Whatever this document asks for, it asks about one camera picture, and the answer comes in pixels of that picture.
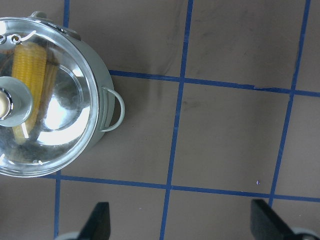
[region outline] blue tape line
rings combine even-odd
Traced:
[[[213,81],[213,80],[204,80],[204,79],[195,79],[195,78],[186,78],[184,82],[188,84],[200,84],[200,85],[208,85],[208,86],[216,86],[216,87],[246,89],[246,90],[273,92],[273,93],[281,93],[281,94],[289,94],[291,92],[290,89],[286,89],[286,88],[278,88],[278,87],[261,88],[261,87],[256,87],[250,84],[238,84],[233,82]]]
[[[303,91],[303,90],[295,90],[295,95],[308,96],[308,97],[317,97],[320,98],[320,92],[315,91]]]
[[[320,198],[307,196],[274,195],[274,199],[320,203]]]
[[[64,0],[63,26],[69,27],[70,0]]]
[[[180,78],[183,78],[183,79],[185,78],[185,75],[186,75],[189,36],[190,36],[193,5],[194,5],[194,1],[189,0],[188,6],[186,8],[186,19],[185,19],[185,27],[184,27],[184,38],[183,38],[183,48],[182,48],[182,58],[181,58],[181,69],[180,69]]]
[[[233,196],[243,196],[243,197],[253,197],[253,198],[265,198],[265,199],[270,197],[270,195],[267,193],[232,191],[232,190],[221,190],[221,189],[190,187],[190,186],[172,186],[172,190],[207,193],[207,194],[233,195]]]
[[[164,196],[164,204],[163,204],[163,212],[162,212],[159,240],[164,240],[164,238],[165,238],[168,208],[169,208],[169,202],[170,202],[171,182],[172,182],[172,176],[173,176],[173,170],[174,170],[174,162],[175,162],[175,154],[176,154],[176,146],[177,146],[177,138],[178,138],[178,129],[179,129],[179,122],[180,122],[180,112],[181,112],[181,105],[182,105],[182,98],[183,98],[184,84],[185,84],[185,74],[186,74],[189,35],[190,35],[193,4],[194,4],[193,0],[188,0],[188,5],[187,5],[187,9],[186,9],[185,27],[184,27],[180,80],[179,80],[179,88],[178,88],[178,95],[177,95],[176,108],[175,108],[175,118],[174,118],[174,126],[173,126],[173,133],[172,133],[171,151],[170,151],[168,174],[167,174],[167,180],[166,180],[166,191],[165,191],[165,196]]]
[[[57,176],[55,174],[49,174],[49,175],[39,176],[38,178],[41,178],[41,179],[56,179]]]
[[[271,185],[271,190],[270,190],[270,198],[269,198],[270,207],[272,207],[272,204],[274,201],[278,177],[279,177],[279,171],[280,171],[280,166],[281,166],[281,161],[282,161],[282,156],[283,156],[284,147],[285,147],[285,143],[286,143],[286,137],[287,137],[288,127],[289,127],[289,122],[290,122],[290,116],[291,116],[292,106],[293,106],[293,102],[294,102],[294,96],[295,96],[295,92],[296,92],[296,85],[297,85],[297,80],[298,80],[299,67],[300,67],[300,63],[301,63],[301,56],[302,56],[303,47],[304,47],[309,9],[310,9],[310,0],[306,0],[305,7],[304,7],[302,26],[301,26],[301,32],[300,32],[298,55],[297,55],[295,70],[294,70],[292,84],[291,84],[291,93],[290,93],[288,106],[286,109],[285,120],[284,120],[284,125],[283,125],[283,130],[282,130],[282,136],[281,136],[278,156],[276,159],[273,180],[272,180],[272,185]]]
[[[101,179],[101,178],[92,178],[92,177],[83,177],[83,176],[61,175],[60,179],[67,180],[67,181],[76,181],[76,182],[123,185],[123,186],[133,186],[133,187],[152,188],[152,189],[167,188],[167,185],[164,185],[164,184],[145,183],[145,182],[137,182],[137,181],[111,180],[111,179]]]
[[[311,3],[311,0],[306,0],[305,1],[304,14],[303,14],[303,20],[302,20],[302,26],[301,26],[301,32],[300,32],[300,39],[299,39],[299,49],[298,49],[297,60],[296,60],[296,63],[295,63],[295,71],[294,71],[294,74],[293,74],[291,90],[295,90],[296,89],[296,85],[297,85],[297,80],[298,80],[298,75],[299,75],[299,70],[300,70],[301,57],[302,57],[302,52],[303,52],[304,42],[305,42],[305,36],[306,36],[306,29],[307,29],[307,23],[308,23],[310,3]]]
[[[128,78],[138,78],[138,79],[152,79],[152,80],[163,80],[170,82],[179,82],[180,78],[176,76],[164,76],[148,73],[139,73],[139,72],[129,72],[129,71],[118,71],[118,70],[109,70],[110,75],[128,77]]]
[[[56,172],[55,198],[54,198],[54,238],[59,235],[59,213],[60,213],[60,191],[61,191],[61,170]]]

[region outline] ear of corn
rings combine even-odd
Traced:
[[[21,125],[12,128],[15,141],[23,144],[28,134],[34,128],[39,112],[45,70],[47,51],[34,42],[26,42],[15,48],[13,56],[12,77],[22,81],[33,97],[33,109],[29,118]]]
[[[44,82],[43,82],[42,95],[41,95],[41,105],[39,107],[37,122],[40,122],[42,119],[46,117],[49,103],[50,103],[53,90],[55,87],[55,83],[56,83],[57,72],[59,69],[58,65],[59,65],[59,62],[55,58],[53,51],[50,48],[48,48]]]

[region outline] grid line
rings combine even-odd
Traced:
[[[63,6],[63,26],[69,27],[70,0],[64,0]],[[61,170],[55,175],[55,194],[54,194],[54,227],[53,238],[59,235],[59,216],[60,216],[60,193],[61,193]]]
[[[69,14],[70,13],[70,0],[64,0],[64,7],[63,7],[63,26],[68,28],[69,27]]]
[[[167,189],[167,185],[166,184],[147,183],[147,182],[139,182],[139,181],[113,180],[113,179],[82,177],[82,176],[69,176],[69,175],[62,175],[62,174],[59,177],[58,177],[58,175],[55,175],[55,174],[49,174],[49,175],[40,176],[39,178],[55,179],[55,180],[57,178],[59,178],[60,181],[72,181],[72,182],[83,182],[83,183],[119,185],[119,186],[150,188],[150,189],[162,189],[162,190],[166,190]],[[254,197],[254,198],[269,198],[270,197],[270,194],[268,194],[268,193],[248,192],[248,191],[235,191],[235,190],[192,187],[192,186],[172,185],[170,187],[170,189],[174,190],[174,191],[196,192],[196,193],[207,193],[207,194],[220,194],[220,195],[228,195],[228,196],[242,196],[242,197]],[[275,194],[274,195],[274,199],[320,203],[320,198],[319,197],[307,197],[307,196],[294,196],[294,195]]]
[[[177,77],[177,76],[166,76],[166,75],[159,75],[159,74],[148,74],[148,73],[140,73],[140,72],[120,71],[120,70],[109,70],[109,72],[110,72],[110,75],[119,76],[119,77],[169,81],[169,82],[178,82],[178,83],[180,82],[180,77]],[[271,93],[278,93],[278,94],[290,94],[292,92],[291,89],[281,88],[281,87],[260,88],[251,84],[238,84],[235,82],[205,80],[205,79],[187,78],[187,77],[184,78],[184,83],[216,86],[216,87],[223,87],[223,88],[233,88],[233,89],[244,89],[244,90],[260,91],[260,92],[271,92]],[[300,96],[306,96],[306,97],[320,98],[320,92],[316,92],[316,91],[295,89],[294,94],[300,95]]]
[[[173,176],[173,170],[174,170],[174,162],[175,162],[175,154],[176,154],[176,146],[177,146],[177,138],[178,138],[178,130],[179,130],[179,122],[180,122],[180,111],[181,111],[182,98],[184,93],[193,4],[194,4],[193,0],[188,0],[188,5],[186,8],[185,27],[184,27],[180,80],[179,80],[178,94],[177,94],[177,100],[176,100],[175,118],[174,118],[174,126],[173,126],[173,133],[172,133],[170,159],[169,159],[168,174],[167,174],[167,180],[166,180],[166,190],[165,190],[164,203],[163,203],[163,212],[162,212],[159,240],[164,240],[165,232],[166,232],[166,223],[167,223],[168,208],[169,208],[169,202],[170,202],[170,191],[172,188],[171,183],[172,183],[172,176]]]
[[[305,6],[304,6],[302,26],[301,26],[301,32],[300,32],[300,38],[299,38],[298,54],[297,54],[297,58],[296,58],[294,74],[292,77],[291,91],[290,91],[290,95],[289,95],[290,97],[289,97],[289,102],[288,102],[286,113],[285,113],[285,120],[284,120],[284,124],[283,124],[282,136],[281,136],[278,156],[276,159],[273,180],[272,180],[272,185],[271,185],[271,190],[270,190],[270,198],[269,198],[270,207],[272,207],[274,197],[275,197],[278,176],[279,176],[279,171],[280,171],[280,167],[281,167],[282,156],[283,156],[284,147],[286,144],[287,132],[288,132],[288,127],[289,127],[289,123],[290,123],[292,106],[294,103],[296,85],[297,85],[298,75],[299,75],[300,62],[301,62],[302,52],[303,52],[303,48],[304,48],[304,41],[305,41],[305,36],[306,36],[308,15],[309,15],[309,9],[310,9],[310,1],[311,0],[306,0]]]
[[[54,238],[59,235],[59,215],[60,215],[60,191],[61,191],[61,170],[55,175],[55,194],[54,194]]]

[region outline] floor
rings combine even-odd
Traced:
[[[252,240],[256,198],[320,233],[320,1],[11,0],[0,16],[36,10],[99,53],[126,116],[56,174],[1,176],[1,239],[79,231],[103,201],[110,240]]]

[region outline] lid knob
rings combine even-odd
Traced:
[[[30,116],[33,98],[29,88],[11,76],[0,77],[0,126],[14,127]]]
[[[4,89],[0,88],[0,120],[3,120],[10,113],[11,101]]]

